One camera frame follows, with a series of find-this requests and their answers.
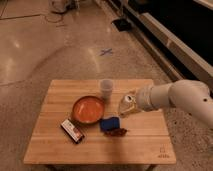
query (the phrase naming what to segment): floor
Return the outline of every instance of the floor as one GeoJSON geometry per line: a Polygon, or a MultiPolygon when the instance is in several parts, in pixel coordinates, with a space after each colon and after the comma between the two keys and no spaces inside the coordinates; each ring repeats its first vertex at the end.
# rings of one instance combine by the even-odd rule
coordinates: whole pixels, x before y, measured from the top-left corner
{"type": "MultiPolygon", "coordinates": [[[[170,82],[131,32],[118,32],[116,15],[102,2],[80,2],[61,16],[43,0],[0,1],[0,170],[45,171],[23,157],[52,79],[151,78],[170,82]],[[101,56],[101,50],[112,54],[101,56]]],[[[155,170],[213,170],[213,131],[178,109],[165,117],[176,165],[155,170]]],[[[58,170],[142,171],[141,165],[57,166],[58,170]]]]}

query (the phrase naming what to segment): wooden table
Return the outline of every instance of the wooden table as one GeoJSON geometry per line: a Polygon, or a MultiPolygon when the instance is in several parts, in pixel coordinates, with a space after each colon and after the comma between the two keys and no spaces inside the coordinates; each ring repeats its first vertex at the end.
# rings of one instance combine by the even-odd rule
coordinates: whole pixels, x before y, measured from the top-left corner
{"type": "MultiPolygon", "coordinates": [[[[53,80],[25,154],[25,164],[174,164],[176,162],[161,110],[121,118],[125,137],[106,137],[99,124],[81,126],[86,138],[78,145],[60,128],[73,103],[82,96],[99,96],[98,80],[53,80]]],[[[105,117],[117,115],[124,93],[153,84],[152,80],[114,80],[105,117]]]]}

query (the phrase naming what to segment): cable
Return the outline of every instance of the cable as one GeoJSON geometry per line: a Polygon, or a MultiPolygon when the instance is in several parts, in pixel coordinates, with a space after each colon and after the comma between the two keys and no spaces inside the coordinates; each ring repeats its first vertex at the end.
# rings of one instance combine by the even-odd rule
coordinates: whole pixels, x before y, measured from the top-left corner
{"type": "Polygon", "coordinates": [[[51,21],[51,20],[49,20],[49,19],[47,18],[46,15],[44,15],[44,14],[41,14],[41,15],[44,16],[44,19],[45,19],[47,22],[49,22],[49,23],[59,23],[59,22],[63,21],[63,19],[64,19],[64,15],[62,15],[62,14],[58,14],[58,15],[60,15],[61,17],[60,17],[59,20],[57,20],[57,21],[51,21]]]}
{"type": "Polygon", "coordinates": [[[5,3],[5,5],[4,5],[4,8],[3,8],[2,12],[1,12],[1,15],[0,15],[0,19],[1,19],[1,17],[3,16],[3,14],[4,14],[4,10],[5,10],[6,7],[7,7],[7,3],[8,3],[8,0],[6,0],[6,3],[5,3]]]}

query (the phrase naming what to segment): table leg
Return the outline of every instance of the table leg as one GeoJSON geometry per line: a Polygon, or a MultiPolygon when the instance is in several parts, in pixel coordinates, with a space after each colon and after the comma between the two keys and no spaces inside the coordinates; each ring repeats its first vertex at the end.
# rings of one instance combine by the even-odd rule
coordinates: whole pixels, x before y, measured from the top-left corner
{"type": "Polygon", "coordinates": [[[51,164],[45,164],[45,167],[47,169],[49,169],[50,171],[58,171],[54,165],[51,165],[51,164]]]}
{"type": "Polygon", "coordinates": [[[145,171],[153,171],[157,167],[156,164],[150,164],[149,167],[145,171]]]}

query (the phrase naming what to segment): white object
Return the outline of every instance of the white object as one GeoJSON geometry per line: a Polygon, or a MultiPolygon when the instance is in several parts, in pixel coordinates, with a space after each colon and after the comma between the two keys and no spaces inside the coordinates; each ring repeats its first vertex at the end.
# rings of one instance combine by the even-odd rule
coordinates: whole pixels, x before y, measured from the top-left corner
{"type": "Polygon", "coordinates": [[[113,81],[110,79],[103,79],[100,81],[100,92],[103,99],[109,99],[113,91],[113,81]]]}
{"type": "Polygon", "coordinates": [[[213,128],[213,100],[208,86],[200,81],[180,80],[142,88],[136,94],[136,104],[145,111],[178,107],[213,128]]]}
{"type": "Polygon", "coordinates": [[[49,8],[52,12],[64,13],[71,3],[72,0],[49,0],[49,8]]]}

